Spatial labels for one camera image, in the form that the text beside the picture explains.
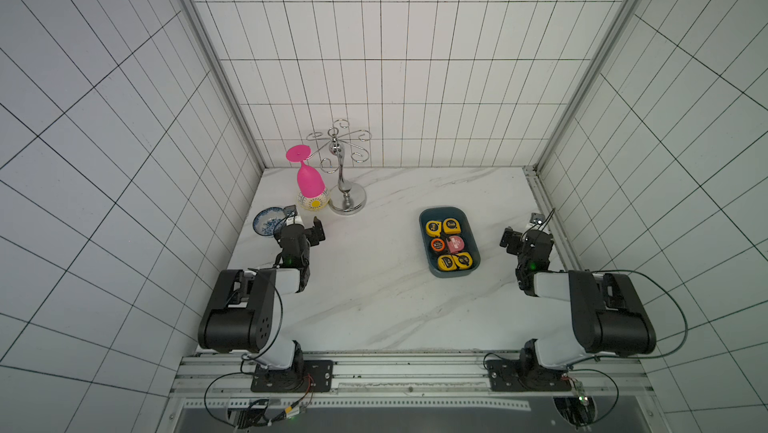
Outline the pink tape measure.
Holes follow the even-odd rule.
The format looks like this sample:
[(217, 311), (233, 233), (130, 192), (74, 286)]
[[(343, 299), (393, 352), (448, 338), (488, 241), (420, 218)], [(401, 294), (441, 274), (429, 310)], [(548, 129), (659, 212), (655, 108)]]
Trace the pink tape measure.
[(446, 239), (448, 250), (451, 254), (460, 253), (465, 249), (465, 242), (461, 236), (451, 235)]

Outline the orange black tape measure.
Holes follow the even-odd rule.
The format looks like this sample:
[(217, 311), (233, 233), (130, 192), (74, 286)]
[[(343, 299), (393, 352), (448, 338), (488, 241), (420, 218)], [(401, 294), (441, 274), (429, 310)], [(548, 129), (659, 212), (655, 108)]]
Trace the orange black tape measure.
[(435, 237), (430, 241), (430, 248), (433, 253), (441, 255), (446, 251), (447, 246), (442, 238)]

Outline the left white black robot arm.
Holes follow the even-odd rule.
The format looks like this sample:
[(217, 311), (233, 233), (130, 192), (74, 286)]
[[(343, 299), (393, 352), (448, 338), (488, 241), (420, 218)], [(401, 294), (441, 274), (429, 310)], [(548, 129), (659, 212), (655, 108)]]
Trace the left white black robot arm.
[(319, 218), (307, 227), (292, 223), (276, 236), (280, 251), (268, 268), (219, 273), (198, 326), (198, 345), (218, 353), (241, 352), (249, 361), (278, 373), (300, 376), (301, 346), (282, 335), (286, 296), (305, 290), (310, 249), (325, 240)]

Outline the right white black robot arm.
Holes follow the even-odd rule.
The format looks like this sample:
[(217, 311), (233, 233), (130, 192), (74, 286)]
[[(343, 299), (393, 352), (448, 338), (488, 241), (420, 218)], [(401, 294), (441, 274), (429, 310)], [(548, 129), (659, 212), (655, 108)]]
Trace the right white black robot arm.
[(550, 271), (554, 238), (538, 229), (507, 227), (500, 246), (517, 258), (515, 274), (523, 293), (570, 308), (564, 328), (526, 342), (518, 360), (521, 376), (564, 372), (601, 354), (628, 357), (655, 350), (655, 329), (628, 275)]

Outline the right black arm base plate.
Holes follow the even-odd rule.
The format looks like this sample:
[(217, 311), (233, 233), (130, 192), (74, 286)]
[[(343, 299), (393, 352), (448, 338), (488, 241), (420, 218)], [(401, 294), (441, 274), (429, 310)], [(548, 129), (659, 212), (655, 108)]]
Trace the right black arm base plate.
[(493, 392), (569, 392), (572, 389), (570, 381), (559, 370), (523, 366), (519, 360), (500, 357), (484, 359), (483, 366)]

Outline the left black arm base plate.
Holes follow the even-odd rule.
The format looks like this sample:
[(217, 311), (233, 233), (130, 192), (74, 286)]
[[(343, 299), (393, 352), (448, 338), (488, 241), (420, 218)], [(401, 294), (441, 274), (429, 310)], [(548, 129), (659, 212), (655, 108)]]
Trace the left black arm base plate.
[(252, 375), (254, 393), (325, 393), (331, 390), (332, 360), (302, 360), (288, 369), (258, 369)]

